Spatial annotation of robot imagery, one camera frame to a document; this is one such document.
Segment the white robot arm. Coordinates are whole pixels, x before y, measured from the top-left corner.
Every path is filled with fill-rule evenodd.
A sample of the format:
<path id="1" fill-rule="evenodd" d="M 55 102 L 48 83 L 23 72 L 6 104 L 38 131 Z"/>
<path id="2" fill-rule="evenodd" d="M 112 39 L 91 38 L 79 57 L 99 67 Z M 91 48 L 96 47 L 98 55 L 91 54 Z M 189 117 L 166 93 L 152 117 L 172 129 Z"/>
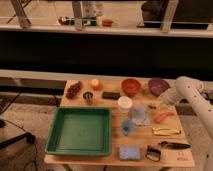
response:
<path id="1" fill-rule="evenodd" d="M 212 139 L 203 171 L 213 171 L 213 105 L 201 95 L 203 90 L 202 81 L 180 76 L 171 88 L 160 95 L 160 100 L 163 104 L 174 106 L 182 99 L 186 99 L 191 105 Z"/>

